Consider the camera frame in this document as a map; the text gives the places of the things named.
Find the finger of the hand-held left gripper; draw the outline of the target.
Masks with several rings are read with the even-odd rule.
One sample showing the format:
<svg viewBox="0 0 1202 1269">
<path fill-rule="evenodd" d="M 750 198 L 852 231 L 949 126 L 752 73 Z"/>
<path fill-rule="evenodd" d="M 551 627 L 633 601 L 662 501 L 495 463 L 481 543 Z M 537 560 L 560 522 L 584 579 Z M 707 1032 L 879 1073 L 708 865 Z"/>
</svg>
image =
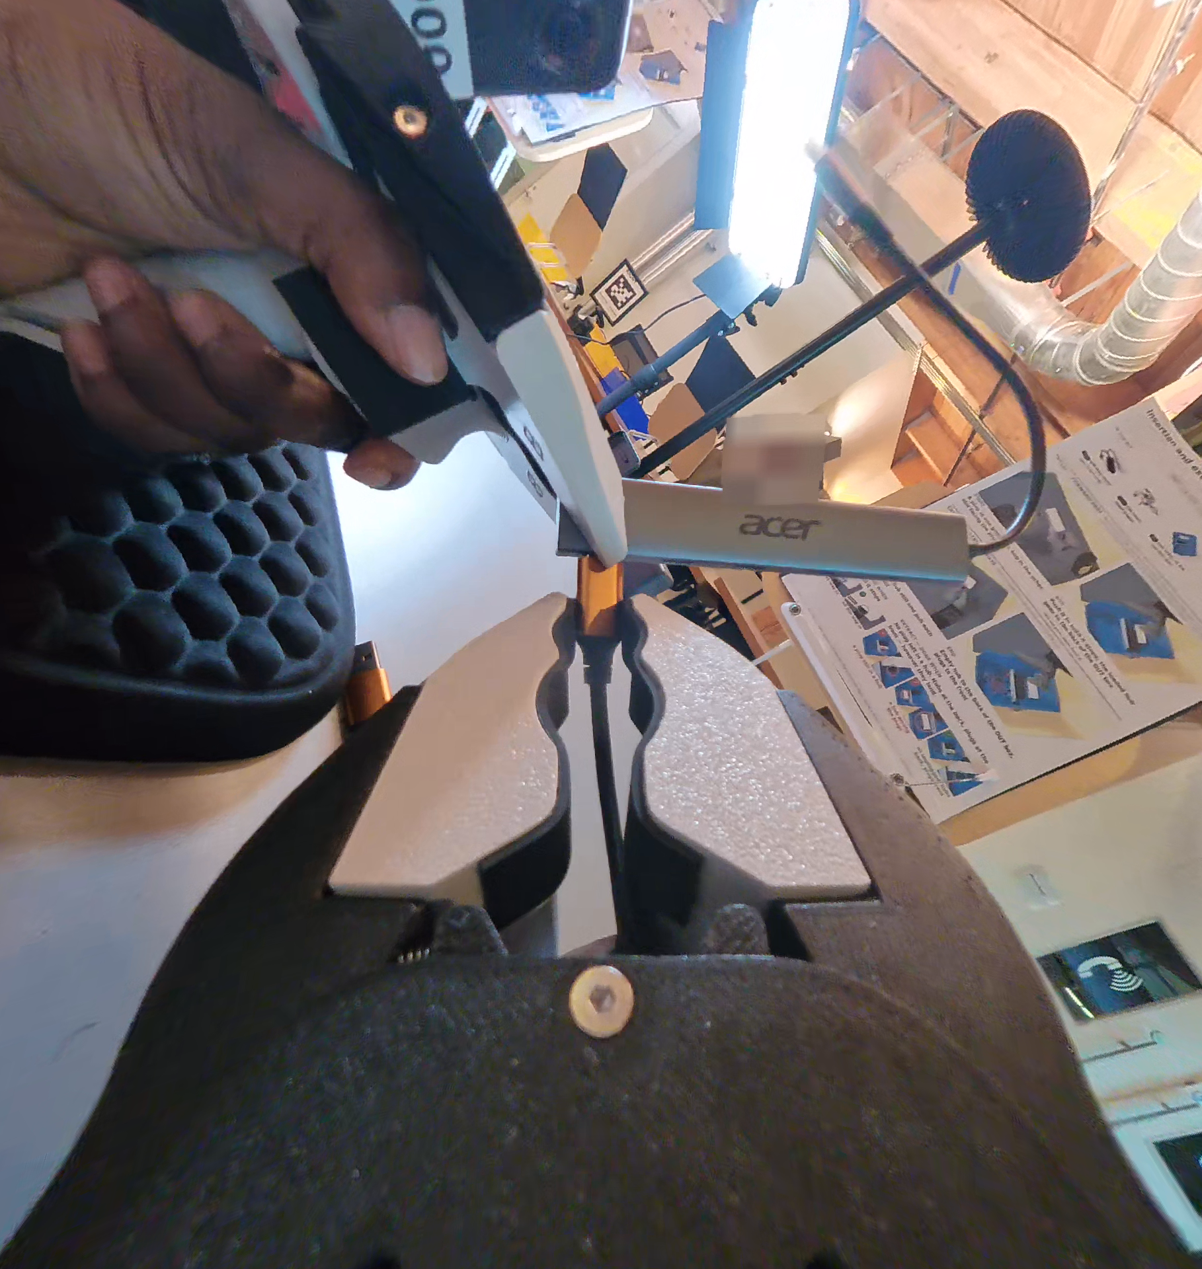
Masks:
<svg viewBox="0 0 1202 1269">
<path fill-rule="evenodd" d="M 629 555 L 623 480 L 576 356 L 552 309 L 537 309 L 490 345 L 485 394 L 508 439 L 495 439 L 511 471 L 564 531 L 571 554 L 601 563 Z"/>
</svg>

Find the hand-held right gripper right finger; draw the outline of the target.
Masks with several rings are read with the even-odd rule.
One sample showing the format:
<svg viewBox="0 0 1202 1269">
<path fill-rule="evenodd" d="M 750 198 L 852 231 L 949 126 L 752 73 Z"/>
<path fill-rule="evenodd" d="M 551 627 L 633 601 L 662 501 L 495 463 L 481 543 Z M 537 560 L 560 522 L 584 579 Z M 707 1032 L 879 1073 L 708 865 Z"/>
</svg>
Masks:
<svg viewBox="0 0 1202 1269">
<path fill-rule="evenodd" d="M 779 689 L 684 615 L 629 601 L 631 760 L 623 876 L 642 945 L 701 949 L 744 905 L 873 899 L 873 879 Z"/>
</svg>

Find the silver usb hub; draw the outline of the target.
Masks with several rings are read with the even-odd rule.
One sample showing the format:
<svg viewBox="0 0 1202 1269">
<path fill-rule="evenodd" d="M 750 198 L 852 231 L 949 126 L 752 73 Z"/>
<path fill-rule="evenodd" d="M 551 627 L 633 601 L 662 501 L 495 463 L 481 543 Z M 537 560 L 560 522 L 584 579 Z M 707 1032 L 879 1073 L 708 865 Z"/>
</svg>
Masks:
<svg viewBox="0 0 1202 1269">
<path fill-rule="evenodd" d="M 961 582 L 972 557 L 962 516 L 828 500 L 760 508 L 720 488 L 625 480 L 617 563 L 676 563 L 891 582 Z"/>
</svg>

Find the person's left hand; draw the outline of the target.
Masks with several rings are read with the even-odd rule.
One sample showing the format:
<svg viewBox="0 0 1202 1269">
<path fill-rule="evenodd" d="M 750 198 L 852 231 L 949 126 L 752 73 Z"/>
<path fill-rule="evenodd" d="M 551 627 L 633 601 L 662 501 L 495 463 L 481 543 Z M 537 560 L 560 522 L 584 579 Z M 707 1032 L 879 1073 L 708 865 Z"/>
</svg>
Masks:
<svg viewBox="0 0 1202 1269">
<path fill-rule="evenodd" d="M 395 208 L 268 103 L 121 3 L 0 1 L 0 299 L 80 276 L 60 341 L 96 427 L 166 456 L 280 440 L 403 488 L 418 461 L 217 295 L 128 263 L 272 247 L 325 276 L 356 332 L 418 385 L 449 373 L 428 271 Z"/>
</svg>

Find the small printed tag marker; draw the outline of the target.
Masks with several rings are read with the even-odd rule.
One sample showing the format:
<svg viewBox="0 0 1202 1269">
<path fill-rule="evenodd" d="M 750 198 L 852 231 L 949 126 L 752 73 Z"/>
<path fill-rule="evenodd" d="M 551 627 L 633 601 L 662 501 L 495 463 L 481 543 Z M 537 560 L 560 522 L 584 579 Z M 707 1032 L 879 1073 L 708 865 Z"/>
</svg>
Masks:
<svg viewBox="0 0 1202 1269">
<path fill-rule="evenodd" d="M 614 327 L 649 297 L 637 267 L 630 260 L 615 264 L 590 292 L 597 320 Z"/>
</svg>

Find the instruction poster board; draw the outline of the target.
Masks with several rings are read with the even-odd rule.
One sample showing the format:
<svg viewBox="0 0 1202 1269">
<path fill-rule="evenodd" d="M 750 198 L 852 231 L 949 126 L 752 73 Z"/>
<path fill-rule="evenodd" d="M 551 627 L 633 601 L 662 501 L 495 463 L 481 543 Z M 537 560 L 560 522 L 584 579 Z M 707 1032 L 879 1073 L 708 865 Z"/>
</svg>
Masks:
<svg viewBox="0 0 1202 1269">
<path fill-rule="evenodd" d="M 965 576 L 783 583 L 848 736 L 943 822 L 1202 703 L 1202 456 L 1150 398 L 1057 444 Z"/>
</svg>

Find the led light panel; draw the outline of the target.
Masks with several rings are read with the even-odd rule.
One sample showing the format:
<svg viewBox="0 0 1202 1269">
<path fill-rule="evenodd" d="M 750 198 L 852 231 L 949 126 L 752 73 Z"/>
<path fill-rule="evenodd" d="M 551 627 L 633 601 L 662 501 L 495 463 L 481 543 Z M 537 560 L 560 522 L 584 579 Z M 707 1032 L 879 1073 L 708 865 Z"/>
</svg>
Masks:
<svg viewBox="0 0 1202 1269">
<path fill-rule="evenodd" d="M 708 26 L 693 226 L 779 289 L 805 278 L 860 20 L 856 1 L 754 1 Z"/>
</svg>

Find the black honeycomb wrist rest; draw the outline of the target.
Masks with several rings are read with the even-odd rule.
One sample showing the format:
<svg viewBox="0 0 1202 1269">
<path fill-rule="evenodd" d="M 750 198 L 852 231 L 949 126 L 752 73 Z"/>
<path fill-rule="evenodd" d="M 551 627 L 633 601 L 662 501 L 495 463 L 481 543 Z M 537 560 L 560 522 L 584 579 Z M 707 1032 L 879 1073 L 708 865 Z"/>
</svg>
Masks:
<svg viewBox="0 0 1202 1269">
<path fill-rule="evenodd" d="M 356 613 L 329 455 L 134 452 L 0 349 L 0 756 L 221 763 L 329 716 Z"/>
</svg>

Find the silver ventilation duct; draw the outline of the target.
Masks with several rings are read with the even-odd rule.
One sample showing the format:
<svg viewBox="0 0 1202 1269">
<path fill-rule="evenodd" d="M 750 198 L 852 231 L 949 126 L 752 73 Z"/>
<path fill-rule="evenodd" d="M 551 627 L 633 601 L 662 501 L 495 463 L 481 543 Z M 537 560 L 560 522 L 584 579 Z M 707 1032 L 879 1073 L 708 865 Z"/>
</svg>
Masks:
<svg viewBox="0 0 1202 1269">
<path fill-rule="evenodd" d="M 1201 309 L 1202 186 L 1103 323 L 1076 319 L 1040 283 L 1003 284 L 991 312 L 1029 370 L 1102 387 L 1152 366 Z"/>
</svg>

